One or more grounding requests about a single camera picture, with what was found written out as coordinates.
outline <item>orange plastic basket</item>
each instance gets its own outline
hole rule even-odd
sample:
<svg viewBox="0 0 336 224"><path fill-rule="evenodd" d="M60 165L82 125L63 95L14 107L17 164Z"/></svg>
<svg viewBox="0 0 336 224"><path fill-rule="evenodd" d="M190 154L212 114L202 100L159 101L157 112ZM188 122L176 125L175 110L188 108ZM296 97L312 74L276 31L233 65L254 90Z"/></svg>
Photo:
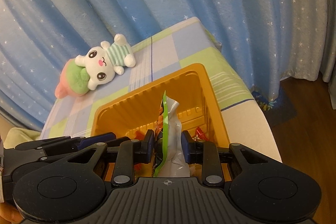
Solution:
<svg viewBox="0 0 336 224"><path fill-rule="evenodd" d="M177 113L182 130L194 136L200 127L217 146L228 147L221 111L202 64L189 65L101 106L95 113L91 136L113 132L117 138L133 139L137 130L145 134L154 129L164 91L179 102ZM149 165L143 176L152 174Z"/></svg>

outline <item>brown floor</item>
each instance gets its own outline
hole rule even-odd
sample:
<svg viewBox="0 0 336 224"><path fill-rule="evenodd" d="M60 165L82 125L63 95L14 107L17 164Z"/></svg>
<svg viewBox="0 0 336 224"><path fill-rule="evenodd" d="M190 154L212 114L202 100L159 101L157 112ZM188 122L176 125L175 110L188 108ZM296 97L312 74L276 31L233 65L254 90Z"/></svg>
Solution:
<svg viewBox="0 0 336 224"><path fill-rule="evenodd" d="M286 79L281 83L297 116L272 128L283 163L313 177L322 189L314 216L318 224L336 223L336 110L328 84Z"/></svg>

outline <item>green and white striped shirt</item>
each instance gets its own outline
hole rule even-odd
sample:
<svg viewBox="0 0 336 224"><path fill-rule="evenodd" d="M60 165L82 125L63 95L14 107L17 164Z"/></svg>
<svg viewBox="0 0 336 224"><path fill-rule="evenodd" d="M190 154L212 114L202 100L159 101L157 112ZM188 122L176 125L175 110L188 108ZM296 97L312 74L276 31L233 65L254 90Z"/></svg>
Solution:
<svg viewBox="0 0 336 224"><path fill-rule="evenodd" d="M128 54L130 51L127 46L119 46L115 43L107 49L107 55L113 66L125 66L124 59Z"/></svg>

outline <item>checkered tablecloth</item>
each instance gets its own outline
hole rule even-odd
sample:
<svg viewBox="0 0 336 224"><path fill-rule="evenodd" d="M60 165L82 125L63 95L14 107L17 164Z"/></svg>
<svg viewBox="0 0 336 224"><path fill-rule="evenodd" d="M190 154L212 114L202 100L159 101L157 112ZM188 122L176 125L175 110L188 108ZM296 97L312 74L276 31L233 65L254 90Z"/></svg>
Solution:
<svg viewBox="0 0 336 224"><path fill-rule="evenodd" d="M198 18L190 18L132 47L136 66L82 97L56 100L41 139L90 136L98 107L193 63L202 63L223 111L253 100L244 82L216 48L218 43Z"/></svg>

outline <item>black eye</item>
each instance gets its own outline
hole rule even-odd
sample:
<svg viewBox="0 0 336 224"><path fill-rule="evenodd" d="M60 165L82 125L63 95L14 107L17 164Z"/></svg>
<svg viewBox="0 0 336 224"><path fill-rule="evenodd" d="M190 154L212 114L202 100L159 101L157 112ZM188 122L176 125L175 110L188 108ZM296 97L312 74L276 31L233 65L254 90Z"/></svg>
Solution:
<svg viewBox="0 0 336 224"><path fill-rule="evenodd" d="M100 72L100 73L97 74L97 79L98 79L99 81L102 81L102 80L104 80L105 78L106 78L106 74L105 74L105 73Z"/></svg>
<svg viewBox="0 0 336 224"><path fill-rule="evenodd" d="M89 58L94 58L97 55L97 51L92 51L89 53Z"/></svg>

